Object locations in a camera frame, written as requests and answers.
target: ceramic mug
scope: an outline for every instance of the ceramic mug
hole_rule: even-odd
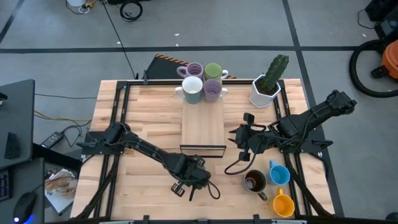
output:
[[[228,76],[228,71],[223,70],[219,63],[211,62],[205,66],[205,80],[221,80],[221,77]]]
[[[257,194],[262,200],[268,200],[263,192],[267,185],[267,178],[258,170],[250,170],[243,177],[243,185],[252,193]]]
[[[277,164],[273,159],[269,161],[267,180],[270,184],[285,185],[290,181],[290,172],[286,166]]]
[[[203,85],[205,92],[205,99],[210,103],[214,103],[220,97],[224,97],[228,94],[228,90],[221,86],[218,80],[207,80]]]
[[[190,104],[199,103],[203,82],[198,77],[187,77],[182,81],[182,86],[176,87],[175,93]]]
[[[277,189],[276,197],[271,202],[271,207],[280,217],[290,217],[294,213],[294,202],[281,188]]]
[[[177,74],[179,74],[182,78],[187,77],[198,77],[201,80],[203,79],[203,67],[199,63],[193,62],[189,63],[186,67],[180,66],[177,68]]]

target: orange mug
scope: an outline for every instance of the orange mug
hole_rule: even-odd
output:
[[[280,217],[290,217],[294,213],[294,202],[281,188],[278,188],[276,197],[272,200],[271,206]]]

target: wooden tabletop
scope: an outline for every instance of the wooden tabletop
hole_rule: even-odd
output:
[[[109,125],[117,81],[102,81],[98,92],[92,131],[103,131]],[[303,88],[299,79],[285,79],[287,96],[292,114],[307,110]],[[140,138],[168,151],[180,152],[182,99],[175,95],[176,86],[149,85],[132,86],[129,95],[126,123]],[[257,124],[270,124],[276,120],[274,106],[256,109],[249,102],[251,85],[224,85],[229,93],[224,97],[224,136],[234,138],[228,131],[236,129],[243,121],[243,113],[256,116]],[[186,219],[252,219],[254,214],[260,218],[280,218],[256,194],[248,192],[243,186],[243,174],[229,176],[224,174],[226,166],[238,158],[239,149],[232,142],[225,141],[227,149],[224,158],[206,158],[205,168],[211,172],[211,181],[220,189],[221,198],[214,200],[208,189],[197,190],[193,201],[189,202],[190,189],[186,188],[183,197],[170,191],[175,179],[156,161],[133,149],[126,149],[121,156],[114,194],[112,220],[142,220],[149,215],[151,220]],[[324,175],[322,163],[308,154],[302,154],[302,166],[308,188],[324,206],[333,213],[333,205]],[[269,160],[284,164],[282,154],[276,148],[257,155],[251,169],[263,173],[269,170]],[[90,159],[80,171],[78,188],[73,203],[71,217],[78,215],[90,201],[100,178],[103,156]],[[231,171],[240,170],[247,162],[240,162]],[[288,185],[282,186],[290,195]],[[302,195],[298,192],[300,212],[304,214]],[[265,193],[275,197],[276,185],[267,184]],[[103,197],[101,215],[104,215],[108,191]]]

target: white geometric pot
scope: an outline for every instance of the white geometric pot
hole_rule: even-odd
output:
[[[255,106],[256,108],[265,108],[269,106],[274,100],[275,96],[278,95],[278,93],[280,92],[280,86],[278,83],[276,83],[277,90],[272,96],[259,93],[256,88],[256,82],[258,79],[261,79],[263,77],[265,77],[265,75],[260,75],[251,84],[250,103],[253,104],[253,106]]]

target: blue mug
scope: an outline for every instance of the blue mug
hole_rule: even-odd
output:
[[[289,183],[290,172],[285,166],[278,165],[273,159],[271,159],[269,161],[269,173],[267,177],[270,184],[285,185]]]

